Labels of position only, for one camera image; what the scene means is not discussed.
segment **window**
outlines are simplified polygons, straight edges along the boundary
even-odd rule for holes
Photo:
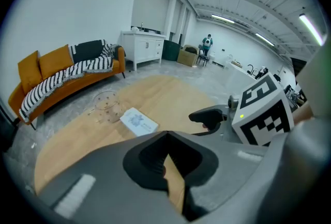
[[[131,26],[164,32],[169,0],[134,0]]]

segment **countertop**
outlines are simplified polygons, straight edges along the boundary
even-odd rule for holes
[[[156,37],[162,37],[162,38],[166,38],[165,35],[159,35],[159,34],[155,34],[155,33],[147,33],[147,32],[141,32],[141,31],[125,31],[122,32],[122,34],[124,35],[145,35],[145,36],[156,36]]]
[[[235,68],[235,69],[241,71],[242,73],[246,74],[247,76],[251,77],[252,79],[255,79],[255,77],[253,77],[252,75],[248,74],[248,73],[247,73],[246,71],[244,71],[242,68],[239,68],[238,66],[236,66],[236,65],[234,65],[234,64],[232,64],[232,63],[230,63],[230,65],[231,65],[233,68]]]

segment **sink faucet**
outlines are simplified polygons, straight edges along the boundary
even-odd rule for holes
[[[252,74],[253,74],[253,71],[254,71],[254,70],[253,70],[253,69],[254,69],[254,67],[253,67],[253,65],[252,65],[252,64],[249,64],[248,66],[252,66],[252,70],[251,70],[251,71],[247,70],[247,73],[248,73],[248,74],[250,74],[250,75],[252,75]]]

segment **wooden table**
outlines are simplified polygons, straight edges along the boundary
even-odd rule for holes
[[[172,76],[151,76],[118,92],[127,109],[135,107],[159,124],[158,131],[177,130],[186,133],[206,131],[201,124],[191,122],[188,115],[214,103],[196,88]],[[35,168],[35,189],[41,189],[56,175],[89,152],[116,142],[132,139],[135,135],[121,121],[98,123],[85,111],[58,131],[38,155]],[[182,211],[184,180],[168,156],[164,162],[167,172],[169,199]]]

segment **white cabinet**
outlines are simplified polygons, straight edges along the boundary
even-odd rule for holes
[[[133,61],[133,69],[137,63],[159,59],[161,63],[164,35],[145,32],[122,32],[122,42],[126,59]]]

